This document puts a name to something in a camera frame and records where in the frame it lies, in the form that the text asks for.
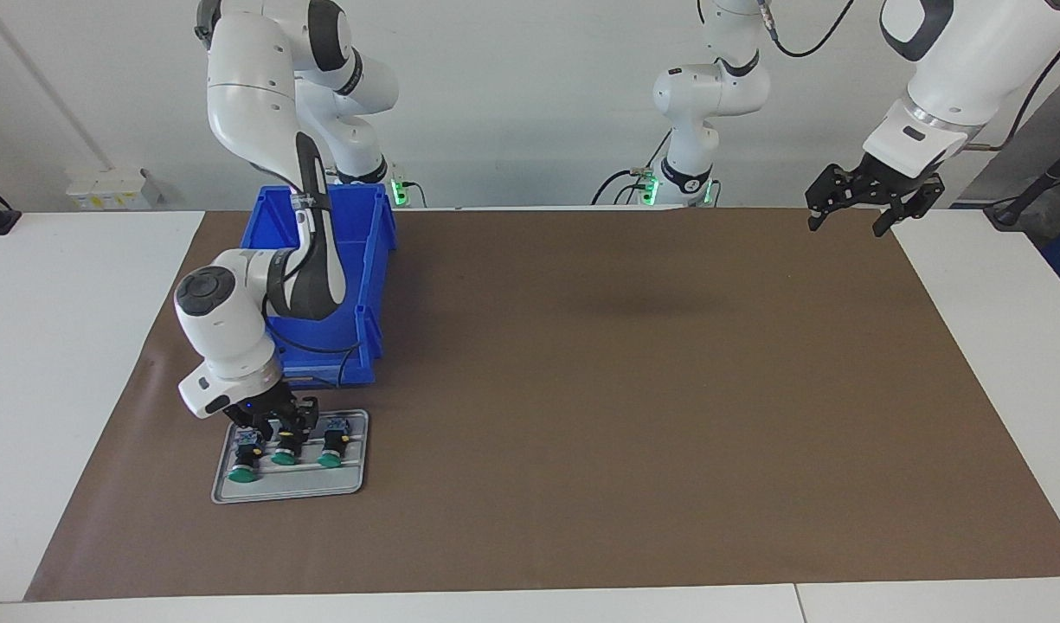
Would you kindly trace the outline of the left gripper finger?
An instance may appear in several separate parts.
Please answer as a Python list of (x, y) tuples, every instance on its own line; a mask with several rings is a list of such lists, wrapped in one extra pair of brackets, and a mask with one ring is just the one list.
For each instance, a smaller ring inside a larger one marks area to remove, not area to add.
[(810, 230), (819, 230), (823, 222), (831, 214), (850, 206), (849, 184), (851, 174), (837, 164), (830, 164), (822, 170), (819, 176), (803, 193), (807, 209), (809, 209)]
[(940, 174), (932, 173), (909, 189), (887, 189), (887, 209), (873, 222), (873, 234), (876, 237), (883, 237), (889, 233), (897, 222), (907, 220), (907, 218), (922, 218), (928, 211), (933, 208), (941, 194), (944, 193), (944, 183)]

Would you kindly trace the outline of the silver metal tray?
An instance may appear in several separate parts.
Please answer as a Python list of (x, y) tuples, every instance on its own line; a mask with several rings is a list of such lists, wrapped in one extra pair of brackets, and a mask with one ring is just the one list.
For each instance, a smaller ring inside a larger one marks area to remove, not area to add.
[[(329, 419), (344, 417), (351, 425), (351, 441), (344, 453), (344, 462), (338, 468), (328, 469), (318, 463), (323, 450), (323, 433)], [(213, 504), (257, 504), (257, 502), (305, 499), (336, 494), (352, 494), (363, 488), (366, 480), (366, 453), (368, 449), (370, 415), (363, 409), (349, 409), (322, 413), (303, 453), (295, 466), (278, 466), (270, 460), (278, 441), (277, 421), (272, 441), (266, 445), (266, 457), (258, 466), (258, 478), (252, 484), (237, 484), (228, 480), (228, 471), (234, 463), (234, 446), (228, 445), (228, 433), (222, 442), (220, 461), (210, 500)]]

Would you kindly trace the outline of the black stand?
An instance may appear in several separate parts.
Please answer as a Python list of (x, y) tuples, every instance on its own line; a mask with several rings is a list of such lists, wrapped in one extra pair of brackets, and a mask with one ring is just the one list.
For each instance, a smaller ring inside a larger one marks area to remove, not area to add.
[(984, 210), (988, 220), (1000, 230), (1009, 230), (1015, 226), (1020, 216), (1029, 206), (1048, 190), (1060, 186), (1060, 157), (1044, 170), (1031, 184), (1021, 190), (1015, 196), (1007, 197), (987, 204)]

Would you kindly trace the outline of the blue plastic storage bin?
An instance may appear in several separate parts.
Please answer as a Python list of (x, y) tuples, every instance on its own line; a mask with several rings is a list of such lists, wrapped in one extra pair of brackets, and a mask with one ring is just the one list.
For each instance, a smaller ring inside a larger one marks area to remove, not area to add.
[(383, 186), (331, 188), (333, 233), (346, 272), (347, 296), (323, 322), (273, 317), (270, 327), (285, 375), (301, 387), (375, 382), (383, 356), (381, 307), (395, 220)]

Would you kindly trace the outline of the brown paper table mat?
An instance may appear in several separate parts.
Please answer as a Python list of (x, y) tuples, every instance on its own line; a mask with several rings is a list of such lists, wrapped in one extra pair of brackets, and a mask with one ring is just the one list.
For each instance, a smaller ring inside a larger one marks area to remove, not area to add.
[(26, 601), (1060, 576), (895, 234), (791, 209), (399, 213), (353, 494), (210, 501), (172, 300)]

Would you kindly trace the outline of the white wall socket box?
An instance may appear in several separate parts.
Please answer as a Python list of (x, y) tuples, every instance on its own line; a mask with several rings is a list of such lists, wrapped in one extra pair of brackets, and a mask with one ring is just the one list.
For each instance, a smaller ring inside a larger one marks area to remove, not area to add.
[(146, 170), (107, 170), (78, 177), (66, 188), (67, 198), (81, 210), (154, 210), (164, 201)]

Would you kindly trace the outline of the white wall conduit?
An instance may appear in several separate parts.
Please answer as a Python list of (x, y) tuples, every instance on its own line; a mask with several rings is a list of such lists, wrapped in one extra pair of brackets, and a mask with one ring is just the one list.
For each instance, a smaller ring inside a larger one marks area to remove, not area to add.
[(70, 106), (64, 102), (56, 91), (54, 83), (45, 75), (38, 63), (28, 55), (26, 50), (16, 39), (6, 22), (0, 17), (0, 63), (6, 67), (6, 72), (21, 82), (26, 96), (36, 102), (42, 110), (46, 122), (51, 124), (66, 139), (74, 152), (74, 159), (88, 170), (110, 172), (114, 162), (109, 155), (99, 146), (95, 138), (81, 123)]

